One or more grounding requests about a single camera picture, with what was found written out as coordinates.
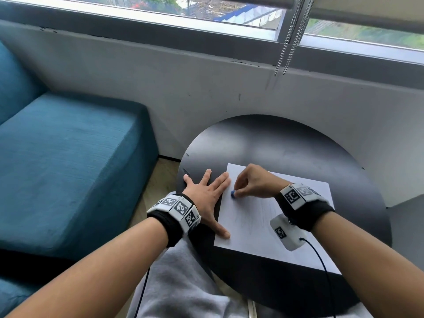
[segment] person's right hand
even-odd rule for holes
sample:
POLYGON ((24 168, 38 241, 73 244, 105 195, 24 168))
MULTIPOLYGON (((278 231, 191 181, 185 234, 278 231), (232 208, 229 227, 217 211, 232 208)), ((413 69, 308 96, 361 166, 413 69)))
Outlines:
POLYGON ((269 173, 261 166, 249 164, 234 183, 234 197, 275 197, 289 184, 292 183, 269 173))

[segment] sofa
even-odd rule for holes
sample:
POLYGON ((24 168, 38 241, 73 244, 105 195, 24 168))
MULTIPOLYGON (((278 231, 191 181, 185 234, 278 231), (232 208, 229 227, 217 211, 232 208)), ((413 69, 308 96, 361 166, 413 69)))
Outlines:
POLYGON ((0 317, 127 228, 157 157, 145 106, 50 91, 0 44, 0 317))

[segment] window glass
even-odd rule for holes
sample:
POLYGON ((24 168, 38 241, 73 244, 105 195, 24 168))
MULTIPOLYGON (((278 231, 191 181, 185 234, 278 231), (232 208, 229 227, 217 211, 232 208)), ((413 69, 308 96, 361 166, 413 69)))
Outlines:
POLYGON ((310 19, 305 33, 424 50, 424 35, 371 26, 310 19))
POLYGON ((276 30, 285 10, 222 0, 75 0, 276 30))

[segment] baseboard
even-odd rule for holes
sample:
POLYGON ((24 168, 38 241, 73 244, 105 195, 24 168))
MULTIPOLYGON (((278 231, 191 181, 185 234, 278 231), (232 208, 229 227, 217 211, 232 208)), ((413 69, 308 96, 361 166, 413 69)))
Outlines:
POLYGON ((159 155, 159 158, 160 159, 167 159, 167 160, 170 160, 170 161, 181 163, 181 160, 180 159, 175 159, 175 158, 169 157, 169 156, 159 155))

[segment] person's left forearm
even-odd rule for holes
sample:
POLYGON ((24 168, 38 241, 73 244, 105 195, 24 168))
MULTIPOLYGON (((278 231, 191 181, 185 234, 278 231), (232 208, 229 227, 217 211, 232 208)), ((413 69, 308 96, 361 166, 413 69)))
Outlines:
POLYGON ((7 318, 115 317, 167 244, 162 224, 148 218, 77 262, 7 318))

